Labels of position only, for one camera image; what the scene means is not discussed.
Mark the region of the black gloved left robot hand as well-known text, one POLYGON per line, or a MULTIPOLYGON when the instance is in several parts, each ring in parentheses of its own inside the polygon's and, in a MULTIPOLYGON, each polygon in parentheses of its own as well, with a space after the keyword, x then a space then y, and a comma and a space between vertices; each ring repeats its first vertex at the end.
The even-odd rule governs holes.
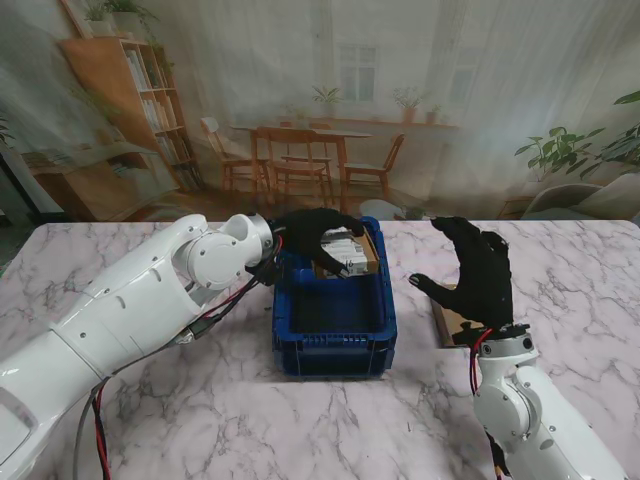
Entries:
POLYGON ((295 210, 269 223, 272 232, 282 238, 285 251, 304 256, 339 277, 346 275, 347 268, 322 248, 323 235, 328 230, 342 227, 356 237, 364 235, 360 220, 330 208, 295 210))

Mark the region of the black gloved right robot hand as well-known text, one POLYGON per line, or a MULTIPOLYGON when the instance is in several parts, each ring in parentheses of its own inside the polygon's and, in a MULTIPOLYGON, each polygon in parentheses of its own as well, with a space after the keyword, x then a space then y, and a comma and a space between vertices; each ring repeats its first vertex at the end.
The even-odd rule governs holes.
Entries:
POLYGON ((449 289, 421 273, 409 282, 437 302, 467 320, 492 329, 513 323, 509 247, 493 231, 484 231, 462 217, 436 217, 432 226, 454 245, 459 260, 459 280, 449 289))

